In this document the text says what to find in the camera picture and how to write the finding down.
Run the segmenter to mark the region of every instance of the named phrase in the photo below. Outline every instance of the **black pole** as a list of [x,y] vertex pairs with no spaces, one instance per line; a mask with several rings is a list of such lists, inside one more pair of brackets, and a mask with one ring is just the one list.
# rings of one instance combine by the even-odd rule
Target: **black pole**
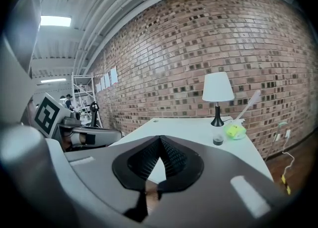
[[221,127],[224,125],[224,122],[222,121],[220,116],[220,107],[218,103],[215,106],[215,117],[214,120],[211,122],[211,125],[214,127]]

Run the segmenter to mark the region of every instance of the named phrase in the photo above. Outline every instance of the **white table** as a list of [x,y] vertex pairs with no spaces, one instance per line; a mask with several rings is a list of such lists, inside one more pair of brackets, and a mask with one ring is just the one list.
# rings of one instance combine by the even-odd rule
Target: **white table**
[[[223,121],[227,119],[231,119],[231,117],[222,117]],[[222,145],[214,145],[213,133],[216,133],[217,130],[220,130],[220,128],[213,127],[210,124],[212,120],[213,118],[153,118],[111,146],[131,142],[147,136],[167,135],[178,137],[211,146],[212,148],[228,151],[273,180],[261,155],[247,136],[241,140],[231,140],[227,138],[224,140]],[[159,159],[149,176],[149,180],[158,184],[165,179],[164,165],[162,160]]]

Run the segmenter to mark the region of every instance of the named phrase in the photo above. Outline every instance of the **person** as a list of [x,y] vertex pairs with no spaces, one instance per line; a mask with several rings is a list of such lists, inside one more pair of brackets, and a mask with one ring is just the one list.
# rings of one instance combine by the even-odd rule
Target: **person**
[[71,95],[70,94],[66,95],[64,105],[66,108],[70,109],[71,111],[74,111],[74,107],[72,106],[72,103],[71,103]]

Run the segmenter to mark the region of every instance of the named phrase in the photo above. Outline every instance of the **white cable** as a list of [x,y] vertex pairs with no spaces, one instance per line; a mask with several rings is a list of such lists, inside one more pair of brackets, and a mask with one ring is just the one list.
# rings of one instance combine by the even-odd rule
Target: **white cable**
[[287,138],[287,140],[286,140],[286,142],[285,142],[285,144],[284,144],[284,146],[283,146],[282,153],[283,153],[283,154],[288,154],[293,160],[291,161],[291,163],[290,163],[289,166],[285,167],[284,174],[283,174],[284,177],[285,177],[285,174],[286,174],[286,172],[287,172],[287,169],[291,168],[292,165],[293,165],[293,163],[294,163],[294,161],[295,161],[295,158],[294,158],[291,154],[289,154],[288,152],[284,152],[288,140],[289,140],[289,136],[288,136],[288,138]]

